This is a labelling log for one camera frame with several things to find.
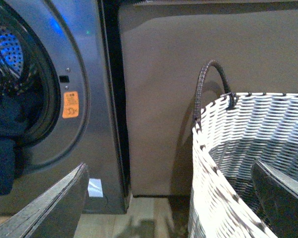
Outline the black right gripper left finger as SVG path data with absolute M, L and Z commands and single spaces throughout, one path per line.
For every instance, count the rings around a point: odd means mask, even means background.
M 73 238 L 84 208 L 88 166 L 64 178 L 0 225 L 0 238 Z

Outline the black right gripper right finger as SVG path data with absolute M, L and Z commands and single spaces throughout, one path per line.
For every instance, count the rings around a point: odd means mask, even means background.
M 279 238 L 298 238 L 298 181 L 257 161 L 251 168 L 257 197 Z

